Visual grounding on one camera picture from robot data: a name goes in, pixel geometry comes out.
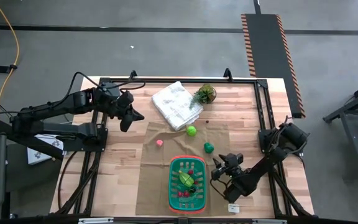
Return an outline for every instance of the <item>white towel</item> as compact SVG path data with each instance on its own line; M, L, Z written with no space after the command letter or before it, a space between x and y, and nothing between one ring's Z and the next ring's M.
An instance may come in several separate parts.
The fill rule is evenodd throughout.
M186 124L193 123L203 111L203 106L195 103L190 108L192 95L175 82L152 96L152 101L162 116L176 131Z

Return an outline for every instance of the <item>pink ball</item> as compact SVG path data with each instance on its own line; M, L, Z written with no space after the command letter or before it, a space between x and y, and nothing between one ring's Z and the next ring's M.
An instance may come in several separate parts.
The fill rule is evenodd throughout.
M161 147L161 146L162 146L162 143L163 143L162 140L157 140L157 142L156 142L156 144L157 144L158 147Z

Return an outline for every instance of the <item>wooden table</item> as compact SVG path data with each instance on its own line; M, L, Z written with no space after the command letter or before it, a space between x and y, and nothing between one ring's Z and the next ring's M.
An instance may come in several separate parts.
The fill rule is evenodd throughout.
M92 78L96 83L99 77ZM284 81L281 78L269 78L268 88L272 102L275 124L279 125L290 117L290 107ZM165 122L151 102L151 96L169 85L168 83L148 83L138 90L131 90L135 101L134 108L145 116L143 121L132 123L129 131L119 130L117 119L108 120L109 136L106 150L99 165L98 180L94 193L92 216L135 216L137 188L140 171L140 158L147 125L151 121ZM184 83L183 86L190 92L195 92L200 84ZM233 153L243 153L243 168L252 167L262 158L257 140L257 131L260 129L259 117L256 110L254 87L250 84L214 84L218 93L212 105L205 105L200 114L201 120L209 120L213 124L227 124L229 126L230 146ZM86 79L81 89L91 88L93 85ZM261 91L263 108L265 109L264 95ZM90 122L92 113L76 115L73 124ZM62 203L73 193L80 179L84 153L77 153L68 165L62 183ZM65 157L62 168L67 161ZM299 158L290 156L283 162L287 185L296 199L306 211L313 213L305 170ZM281 190L278 190L280 208L284 212ZM248 197L240 197L237 202L241 212L232 218L273 218L272 199L267 175L263 176L255 192ZM53 198L51 212L58 210L57 189Z

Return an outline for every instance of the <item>concrete floor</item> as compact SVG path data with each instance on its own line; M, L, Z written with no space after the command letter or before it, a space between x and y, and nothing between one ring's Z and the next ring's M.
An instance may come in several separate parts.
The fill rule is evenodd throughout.
M241 28L240 14L254 12L252 0L0 0L0 5L13 24L53 26ZM260 6L262 13L281 15L285 29L358 30L357 0L260 0ZM78 70L88 75L128 75L135 69L139 75L220 77L230 67L236 77L249 76L242 34L17 34L19 69L1 102L9 110L60 99ZM342 124L321 119L358 89L358 36L288 35L287 41L306 111L306 118L295 123L311 133L305 164L315 214L358 221L358 180L343 179L357 160ZM0 31L0 63L12 63L15 53L11 33ZM0 75L0 86L4 78ZM47 214L56 181L16 192L12 211Z

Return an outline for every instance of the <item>tan fabric mat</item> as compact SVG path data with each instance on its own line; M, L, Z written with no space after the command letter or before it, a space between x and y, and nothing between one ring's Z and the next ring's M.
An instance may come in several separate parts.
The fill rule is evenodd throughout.
M172 131L166 124L149 123L145 135L145 142L140 162L139 188L137 191L136 215L178 215L169 209L168 204L168 177L170 161L174 156L192 155L200 156L206 163L206 208L197 216L233 215L227 210L225 201L209 184L211 171L215 168L213 157L218 154L229 153L229 131L227 126L212 126L210 124L197 124L196 136L188 136L186 129ZM156 140L163 140L163 146L158 147ZM204 151L204 143L214 146L212 154ZM224 190L223 184L215 182L219 191Z

